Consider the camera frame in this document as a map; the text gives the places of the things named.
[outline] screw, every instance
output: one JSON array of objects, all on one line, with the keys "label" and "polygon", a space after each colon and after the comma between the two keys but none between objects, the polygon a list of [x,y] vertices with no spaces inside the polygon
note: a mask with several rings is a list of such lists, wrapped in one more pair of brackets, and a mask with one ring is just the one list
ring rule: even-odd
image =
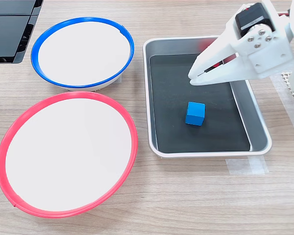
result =
[{"label": "screw", "polygon": [[261,36],[261,35],[264,35],[266,32],[265,32],[265,30],[264,29],[260,29],[259,31],[258,31],[258,34]]},{"label": "screw", "polygon": [[269,41],[271,41],[271,39],[272,39],[272,37],[268,36],[268,37],[266,37],[265,41],[269,42]]}]

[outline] white robotic arm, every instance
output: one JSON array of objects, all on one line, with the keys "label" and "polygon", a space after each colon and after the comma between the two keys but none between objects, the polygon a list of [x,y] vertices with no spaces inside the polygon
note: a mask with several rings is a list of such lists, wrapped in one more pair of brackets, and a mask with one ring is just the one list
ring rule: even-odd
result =
[{"label": "white robotic arm", "polygon": [[[290,19],[285,15],[279,16],[270,0],[244,4],[228,21],[223,34],[197,57],[189,72],[190,83],[199,86],[260,79],[281,72],[294,65],[290,46],[293,37],[294,0]],[[207,71],[231,55],[236,55],[236,58]],[[290,83],[294,90],[294,71]]]}]

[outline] wooden table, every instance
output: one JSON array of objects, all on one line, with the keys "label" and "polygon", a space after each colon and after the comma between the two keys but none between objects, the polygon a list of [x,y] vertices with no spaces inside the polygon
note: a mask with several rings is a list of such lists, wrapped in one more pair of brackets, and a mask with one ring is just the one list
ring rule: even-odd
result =
[{"label": "wooden table", "polygon": [[[12,207],[0,189],[0,235],[294,235],[294,128],[269,79],[252,81],[273,148],[266,175],[230,175],[225,158],[162,160],[148,147],[143,43],[155,37],[220,34],[246,1],[45,1],[24,61],[0,65],[0,141],[26,109],[65,92],[41,79],[30,50],[52,25],[96,16],[123,24],[135,56],[122,83],[100,91],[132,115],[137,160],[123,186],[97,208],[71,218],[37,218]],[[273,1],[278,10],[289,1]]]}]

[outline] metal tray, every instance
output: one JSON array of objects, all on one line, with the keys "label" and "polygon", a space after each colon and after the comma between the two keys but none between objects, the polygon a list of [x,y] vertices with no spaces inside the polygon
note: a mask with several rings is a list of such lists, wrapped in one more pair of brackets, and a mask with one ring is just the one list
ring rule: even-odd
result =
[{"label": "metal tray", "polygon": [[[248,81],[189,84],[196,56],[216,38],[160,38],[144,44],[148,140],[159,157],[255,156],[271,149]],[[188,101],[206,104],[201,127],[185,124]]]}]

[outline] blue rim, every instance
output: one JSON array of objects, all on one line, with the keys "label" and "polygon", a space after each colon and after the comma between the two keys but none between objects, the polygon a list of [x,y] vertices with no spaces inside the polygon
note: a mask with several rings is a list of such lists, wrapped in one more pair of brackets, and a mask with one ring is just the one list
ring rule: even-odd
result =
[{"label": "blue rim", "polygon": [[[101,22],[101,23],[104,23],[104,24],[109,24],[115,28],[117,28],[120,33],[127,38],[128,42],[129,42],[129,45],[130,45],[130,55],[129,55],[129,58],[128,58],[128,61],[126,63],[126,65],[118,72],[116,73],[115,75],[113,75],[112,77],[109,77],[103,81],[100,81],[100,82],[97,82],[97,83],[94,83],[94,84],[89,84],[89,85],[81,85],[81,86],[71,86],[71,85],[66,85],[66,84],[61,84],[61,83],[57,83],[57,82],[54,82],[52,81],[51,79],[49,79],[45,74],[44,72],[41,70],[40,66],[39,66],[39,62],[38,62],[38,52],[39,52],[39,49],[41,47],[41,45],[44,43],[44,41],[51,35],[53,34],[54,32],[66,27],[66,26],[69,26],[69,25],[72,25],[72,24],[77,24],[77,23],[82,23],[82,22],[90,22],[90,21],[93,21],[93,22]],[[67,21],[63,21],[61,23],[58,23],[56,24],[55,26],[51,27],[50,29],[48,29],[47,31],[45,31],[38,39],[37,41],[35,42],[34,46],[33,46],[33,49],[31,51],[31,63],[35,69],[35,71],[38,73],[39,76],[41,76],[43,79],[45,79],[46,81],[54,84],[54,85],[57,85],[57,86],[60,86],[60,87],[66,87],[66,88],[87,88],[87,87],[95,87],[95,86],[98,86],[98,85],[101,85],[103,83],[106,83],[110,80],[112,80],[113,78],[119,76],[126,68],[127,66],[131,63],[131,60],[133,58],[133,55],[134,55],[134,41],[133,41],[133,38],[132,36],[130,35],[130,33],[126,30],[126,28],[114,21],[111,21],[111,20],[108,20],[108,19],[103,19],[103,18],[96,18],[96,17],[81,17],[81,18],[75,18],[75,19],[70,19],[70,20],[67,20]]]}]

